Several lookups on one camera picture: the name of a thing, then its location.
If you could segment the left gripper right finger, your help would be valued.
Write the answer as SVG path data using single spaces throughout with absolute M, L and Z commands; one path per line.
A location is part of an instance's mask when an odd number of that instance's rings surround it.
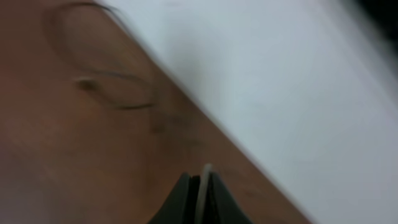
M 252 224 L 216 172 L 210 173 L 206 193 L 206 224 Z

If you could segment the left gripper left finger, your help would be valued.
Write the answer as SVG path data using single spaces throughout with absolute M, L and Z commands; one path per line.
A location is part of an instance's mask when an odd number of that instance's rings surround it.
M 183 173 L 148 224 L 194 224 L 200 176 Z

